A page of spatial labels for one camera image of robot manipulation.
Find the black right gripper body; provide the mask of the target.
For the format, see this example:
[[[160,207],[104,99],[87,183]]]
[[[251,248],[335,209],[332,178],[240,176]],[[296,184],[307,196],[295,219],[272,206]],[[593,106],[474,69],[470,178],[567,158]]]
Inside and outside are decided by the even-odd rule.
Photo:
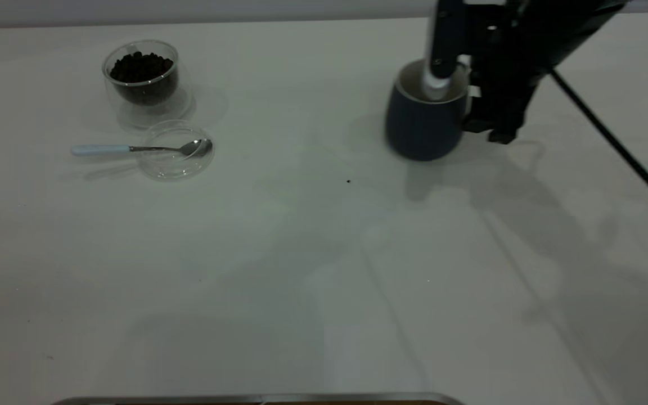
[[[479,88],[535,88],[547,74],[551,1],[465,3],[465,54]]]

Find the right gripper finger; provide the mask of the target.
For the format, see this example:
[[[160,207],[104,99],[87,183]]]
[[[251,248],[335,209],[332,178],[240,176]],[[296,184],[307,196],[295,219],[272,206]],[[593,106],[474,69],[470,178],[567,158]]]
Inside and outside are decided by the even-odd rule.
[[[465,50],[466,11],[463,1],[437,1],[427,24],[422,92],[439,102],[447,95],[458,57]]]
[[[463,130],[488,131],[488,141],[502,145],[514,141],[529,105],[529,79],[473,79],[470,87],[478,87],[479,95],[471,98]]]

